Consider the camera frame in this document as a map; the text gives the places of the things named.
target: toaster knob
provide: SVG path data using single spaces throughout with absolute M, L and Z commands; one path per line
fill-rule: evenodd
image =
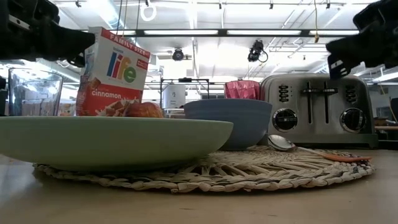
M 365 127 L 365 114 L 357 108 L 345 110 L 340 116 L 340 123 L 344 130 L 351 133 L 358 133 Z
M 297 125 L 297 115 L 294 111 L 281 108 L 272 117 L 272 124 L 278 131 L 286 132 Z

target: drinking glass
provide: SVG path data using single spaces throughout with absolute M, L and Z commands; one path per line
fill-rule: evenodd
M 56 116 L 63 78 L 28 68 L 8 71 L 10 116 Z

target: ceiling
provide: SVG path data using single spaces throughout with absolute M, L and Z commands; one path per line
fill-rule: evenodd
M 141 0 L 53 0 L 60 9 L 60 24 L 72 29 L 87 29 L 102 26 L 114 28 L 109 20 L 119 16 L 126 29 L 315 29 L 316 18 L 319 29 L 355 29 L 352 18 L 365 8 L 370 0 L 317 0 L 317 10 L 312 0 L 152 0 L 156 8 L 151 21 L 144 21 L 139 13 L 146 8 Z M 152 9 L 145 9 L 150 17 Z M 249 48 L 256 39 L 267 46 L 269 59 L 266 63 L 249 63 Z M 236 78 L 262 80 L 268 75 L 294 72 L 324 72 L 328 52 L 325 43 L 333 38 L 321 38 L 315 44 L 313 38 L 255 38 L 255 37 L 139 37 L 137 43 L 158 55 L 160 59 L 170 55 L 176 47 L 192 55 L 196 43 L 196 65 L 198 77 L 217 79 L 218 82 Z M 167 74 L 176 67 L 187 68 L 183 75 L 193 75 L 192 60 L 184 63 L 170 59 L 157 61 Z M 354 72 L 364 70 L 360 66 Z M 150 73 L 156 77 L 158 72 Z

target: white container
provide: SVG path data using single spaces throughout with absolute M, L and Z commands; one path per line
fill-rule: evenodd
M 185 85 L 170 84 L 163 91 L 163 108 L 180 108 L 185 104 Z

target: blue bowl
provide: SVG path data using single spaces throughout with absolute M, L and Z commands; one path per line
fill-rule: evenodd
M 267 133 L 272 105 L 249 99 L 199 100 L 184 105 L 185 118 L 234 123 L 223 150 L 244 150 Z

